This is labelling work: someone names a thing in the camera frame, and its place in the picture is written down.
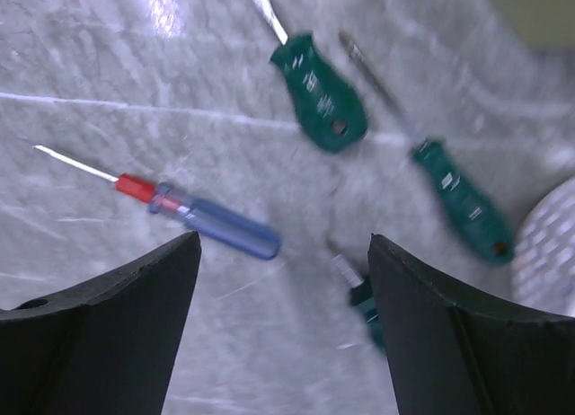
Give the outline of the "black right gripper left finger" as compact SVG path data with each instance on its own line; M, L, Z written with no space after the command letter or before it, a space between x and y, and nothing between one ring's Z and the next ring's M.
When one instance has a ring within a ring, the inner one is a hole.
M194 232L1 313L4 414L158 414L199 274Z

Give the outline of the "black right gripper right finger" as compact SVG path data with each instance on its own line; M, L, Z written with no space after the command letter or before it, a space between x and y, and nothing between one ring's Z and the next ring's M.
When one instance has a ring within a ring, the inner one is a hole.
M400 413L573 413L572 318L485 293L379 234L368 265Z

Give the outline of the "red blue screwdriver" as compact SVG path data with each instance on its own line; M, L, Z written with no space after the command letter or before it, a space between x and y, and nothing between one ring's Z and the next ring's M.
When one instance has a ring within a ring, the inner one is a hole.
M169 182L152 183L129 173L111 175L49 147L35 145L42 153L106 180L117 192L147 204L148 212L178 221L186 228L260 260L277 257L279 234L267 225L180 190Z

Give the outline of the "green stubby screwdriver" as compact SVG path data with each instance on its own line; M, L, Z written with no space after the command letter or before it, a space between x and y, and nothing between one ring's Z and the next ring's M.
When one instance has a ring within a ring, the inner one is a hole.
M282 74L303 133L320 149L339 153L367 133L367 114L355 89L324 60L313 34L289 35L270 0L252 0L279 40L270 62Z

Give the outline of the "green metal drawer cabinet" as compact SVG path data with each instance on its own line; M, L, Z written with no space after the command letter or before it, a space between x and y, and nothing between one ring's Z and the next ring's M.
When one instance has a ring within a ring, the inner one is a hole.
M491 1L531 48L574 49L574 0Z

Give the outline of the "small green screwdriver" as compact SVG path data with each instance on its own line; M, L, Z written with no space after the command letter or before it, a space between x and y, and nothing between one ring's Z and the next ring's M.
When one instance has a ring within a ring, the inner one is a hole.
M356 261L351 260L335 241L327 239L326 245L332 254L334 268L340 272L349 286L349 305L361 315L370 339L385 357L383 329L376 309L370 276Z

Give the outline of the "white plastic basket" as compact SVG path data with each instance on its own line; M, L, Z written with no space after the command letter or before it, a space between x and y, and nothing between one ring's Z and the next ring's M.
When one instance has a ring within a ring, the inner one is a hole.
M511 263L515 302L574 315L574 180L548 193L522 225Z

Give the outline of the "long green screwdriver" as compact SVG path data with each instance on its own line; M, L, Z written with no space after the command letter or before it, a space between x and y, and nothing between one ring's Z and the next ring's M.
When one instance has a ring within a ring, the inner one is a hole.
M452 230L466 247L490 264L511 263L515 241L503 214L455 164L442 141L421 133L420 127L410 119L384 82L377 78L351 35L339 31L339 40L349 58L407 133L411 140L411 159L428 175Z

